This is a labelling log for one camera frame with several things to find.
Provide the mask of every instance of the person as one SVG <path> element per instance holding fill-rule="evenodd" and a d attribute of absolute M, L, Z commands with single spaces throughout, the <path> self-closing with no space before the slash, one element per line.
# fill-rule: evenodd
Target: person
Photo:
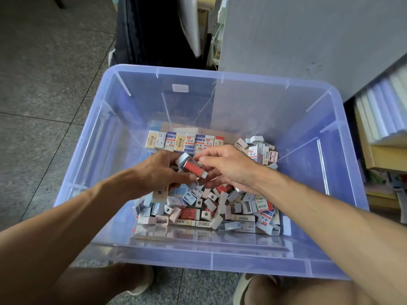
<path fill-rule="evenodd" d="M 192 174 L 170 169 L 179 155 L 159 151 L 62 205 L 0 232 L 2 302 L 106 304 L 120 292 L 144 291 L 151 284 L 146 266 L 69 265 L 127 201 L 167 185 L 195 181 Z M 230 145 L 207 148 L 194 158 L 209 171 L 201 184 L 212 188 L 229 183 L 272 201 L 353 280 L 311 279 L 290 290 L 277 287 L 273 277 L 244 274 L 249 284 L 236 302 L 406 304 L 407 230 L 403 226 L 299 184 Z"/>

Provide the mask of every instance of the floor grout line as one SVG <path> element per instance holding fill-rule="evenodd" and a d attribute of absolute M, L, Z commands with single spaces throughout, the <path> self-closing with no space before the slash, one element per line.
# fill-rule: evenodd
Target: floor grout line
<path fill-rule="evenodd" d="M 2 112 L 0 111 L 0 113 L 6 114 L 6 115 L 15 115 L 17 117 L 30 117 L 32 119 L 38 119 L 38 120 L 44 120 L 44 121 L 53 121 L 53 122 L 59 122 L 59 123 L 65 123 L 65 124 L 71 124 L 71 122 L 67 122 L 67 121 L 57 121 L 57 120 L 52 120 L 52 119 L 45 119 L 43 117 L 31 117 L 29 115 L 19 115 L 16 113 L 9 113 L 9 112 Z"/>
<path fill-rule="evenodd" d="M 101 67 L 102 67 L 102 65 L 103 65 L 103 62 L 104 62 L 104 60 L 106 59 L 106 56 L 109 54 L 109 50 L 110 50 L 110 48 L 112 47 L 112 45 L 113 45 L 115 39 L 116 39 L 116 37 L 113 38 L 112 42 L 110 43 L 109 47 L 107 48 L 107 51 L 106 51 L 106 53 L 105 53 L 105 55 L 104 55 L 104 57 L 103 57 L 103 59 L 102 59 L 102 62 L 100 63 L 99 68 L 97 69 L 95 76 L 93 77 L 92 81 L 90 82 L 89 87 L 88 87 L 88 89 L 87 89 L 87 91 L 86 91 L 84 97 L 82 98 L 82 101 L 81 101 L 81 103 L 79 104 L 79 107 L 78 107 L 77 111 L 75 112 L 75 115 L 74 115 L 74 117 L 72 118 L 72 121 L 70 122 L 70 124 L 73 124 L 73 122 L 74 122 L 74 120 L 75 120 L 75 117 L 76 117 L 76 115 L 78 114 L 79 109 L 81 108 L 82 104 L 84 103 L 85 97 L 88 95 L 88 92 L 89 92 L 89 90 L 90 90 L 90 87 L 92 86 L 92 83 L 95 81 L 96 76 L 98 75 L 98 72 L 99 72 L 99 70 L 101 69 Z"/>
<path fill-rule="evenodd" d="M 183 274 L 184 274 L 184 268 L 182 268 L 182 271 L 181 271 L 180 286 L 179 286 L 179 288 L 178 288 L 178 295 L 177 295 L 177 303 L 176 303 L 176 305 L 178 305 L 178 300 L 179 300 L 179 298 L 180 298 L 181 284 L 182 284 L 182 275 L 183 275 Z"/>
<path fill-rule="evenodd" d="M 66 130 L 64 136 L 62 137 L 61 142 L 59 143 L 59 145 L 58 145 L 58 147 L 57 147 L 57 149 L 56 149 L 54 155 L 52 156 L 52 158 L 51 158 L 51 160 L 50 160 L 50 163 L 48 164 L 47 169 L 45 169 L 44 175 L 42 176 L 41 180 L 39 181 L 38 186 L 37 186 L 37 188 L 35 189 L 34 194 L 33 194 L 33 196 L 31 197 L 30 202 L 28 203 L 28 205 L 27 205 L 27 207 L 26 207 L 26 209 L 25 209 L 23 215 L 21 216 L 19 222 L 21 222 L 21 221 L 23 220 L 24 215 L 27 213 L 27 210 L 28 210 L 28 208 L 29 208 L 31 202 L 33 201 L 33 198 L 34 198 L 35 194 L 37 193 L 37 190 L 39 189 L 39 187 L 40 187 L 40 185 L 41 185 L 41 182 L 42 182 L 42 180 L 44 179 L 46 173 L 48 172 L 48 169 L 50 168 L 51 163 L 52 163 L 52 161 L 54 160 L 55 155 L 57 154 L 57 152 L 58 152 L 58 150 L 59 150 L 59 147 L 61 146 L 62 142 L 64 141 L 64 138 L 65 138 L 66 134 L 68 133 L 70 127 L 71 127 L 71 124 L 69 124 L 68 129 Z"/>

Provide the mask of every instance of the hand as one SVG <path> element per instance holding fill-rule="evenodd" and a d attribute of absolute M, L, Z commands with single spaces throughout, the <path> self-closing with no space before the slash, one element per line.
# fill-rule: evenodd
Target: hand
<path fill-rule="evenodd" d="M 228 183 L 243 191 L 260 195 L 254 186 L 262 166 L 234 146 L 209 147 L 196 154 L 194 159 L 204 165 L 204 170 L 209 171 L 206 179 L 199 180 L 200 185 L 214 188 Z"/>
<path fill-rule="evenodd" d="M 127 201 L 140 198 L 154 190 L 169 187 L 169 191 L 181 184 L 196 181 L 192 173 L 177 173 L 170 168 L 182 153 L 167 150 L 158 151 L 145 161 L 115 174 L 109 179 L 115 179 L 116 191 L 124 191 Z"/>

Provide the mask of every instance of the floor tile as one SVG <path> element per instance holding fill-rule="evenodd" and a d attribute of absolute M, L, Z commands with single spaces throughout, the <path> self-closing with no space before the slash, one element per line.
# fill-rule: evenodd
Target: floor tile
<path fill-rule="evenodd" d="M 176 305 L 181 281 L 181 268 L 156 267 L 155 282 L 138 297 L 127 292 L 119 294 L 109 305 Z"/>
<path fill-rule="evenodd" d="M 114 48 L 114 45 L 110 46 L 109 51 Z M 108 55 L 105 56 L 102 65 L 96 74 L 95 79 L 93 80 L 89 91 L 86 93 L 86 96 L 79 107 L 78 113 L 76 114 L 73 123 L 84 125 L 86 121 L 86 117 L 88 116 L 89 109 L 92 106 L 93 99 L 96 95 L 96 91 L 98 90 L 99 83 L 102 79 L 103 73 L 109 68 L 109 60 Z"/>
<path fill-rule="evenodd" d="M 114 36 L 20 23 L 0 38 L 0 112 L 71 122 Z"/>
<path fill-rule="evenodd" d="M 82 126 L 72 124 L 66 133 L 57 153 L 28 206 L 23 220 L 34 217 L 48 209 L 55 202 L 72 154 L 81 135 Z"/>
<path fill-rule="evenodd" d="M 68 127 L 0 113 L 0 230 L 20 221 Z"/>
<path fill-rule="evenodd" d="M 65 9 L 54 0 L 2 0 L 0 20 L 20 20 L 31 25 L 62 26 L 115 34 L 116 10 L 112 0 L 62 0 Z"/>
<path fill-rule="evenodd" d="M 184 269 L 178 305 L 232 304 L 241 274 Z"/>

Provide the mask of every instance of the forearm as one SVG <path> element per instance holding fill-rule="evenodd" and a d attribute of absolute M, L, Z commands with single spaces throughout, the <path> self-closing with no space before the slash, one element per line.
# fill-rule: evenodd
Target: forearm
<path fill-rule="evenodd" d="M 262 169 L 257 185 L 321 249 L 381 304 L 407 299 L 407 229 Z"/>
<path fill-rule="evenodd" d="M 0 297 L 29 301 L 51 287 L 127 201 L 121 190 L 125 178 L 125 173 L 110 178 L 1 232 L 0 276 L 7 281 L 0 287 Z"/>

